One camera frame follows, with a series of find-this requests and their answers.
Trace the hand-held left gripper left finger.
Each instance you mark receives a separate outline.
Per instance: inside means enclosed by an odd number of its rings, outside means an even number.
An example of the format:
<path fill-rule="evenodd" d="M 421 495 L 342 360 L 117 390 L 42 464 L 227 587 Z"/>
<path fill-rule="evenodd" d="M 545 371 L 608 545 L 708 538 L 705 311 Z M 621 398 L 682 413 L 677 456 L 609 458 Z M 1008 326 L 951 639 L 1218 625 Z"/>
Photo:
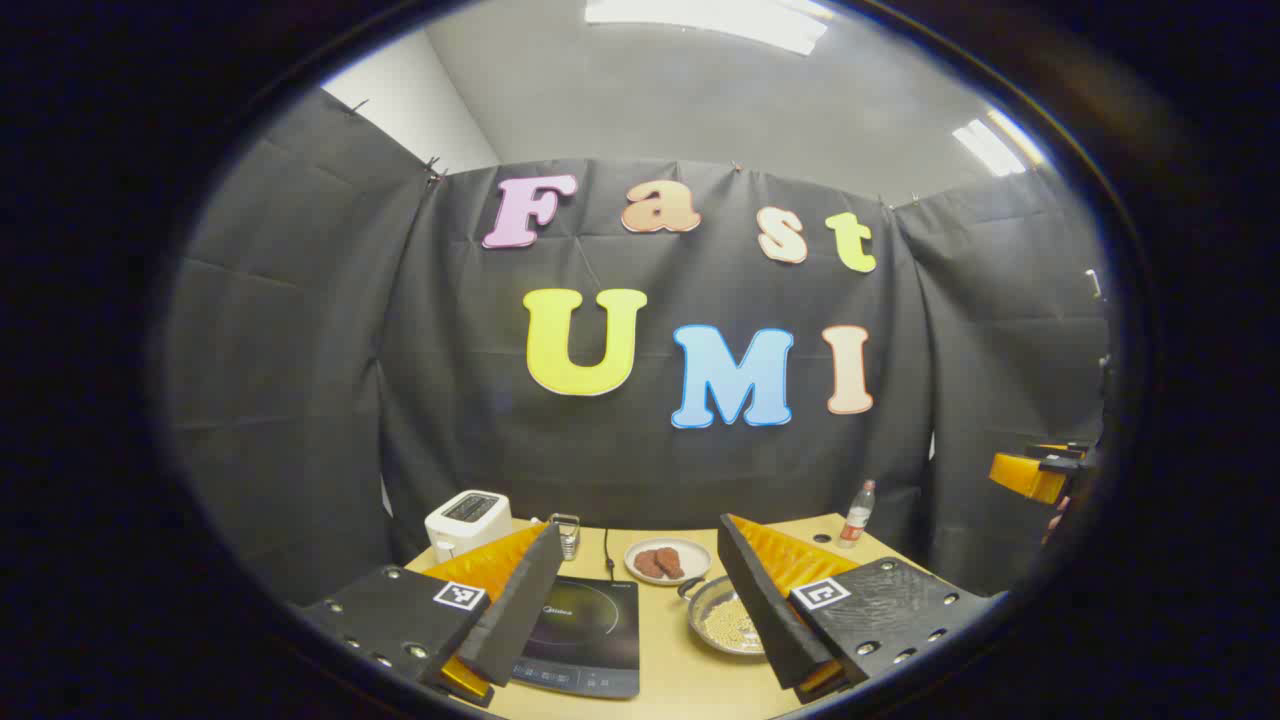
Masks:
<path fill-rule="evenodd" d="M 559 527 L 534 523 L 425 571 L 375 568 L 300 615 L 384 673 L 486 707 L 513 676 L 562 561 Z"/>

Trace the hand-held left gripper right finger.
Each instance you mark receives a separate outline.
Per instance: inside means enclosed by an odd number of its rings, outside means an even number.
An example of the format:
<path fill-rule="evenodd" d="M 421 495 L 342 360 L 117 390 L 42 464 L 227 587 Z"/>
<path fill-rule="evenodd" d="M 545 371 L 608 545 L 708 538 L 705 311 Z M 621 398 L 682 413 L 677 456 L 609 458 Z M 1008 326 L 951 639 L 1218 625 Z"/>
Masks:
<path fill-rule="evenodd" d="M 717 553 L 780 687 L 806 705 L 932 656 L 1004 594 L 966 592 L 910 562 L 854 562 L 733 514 Z"/>

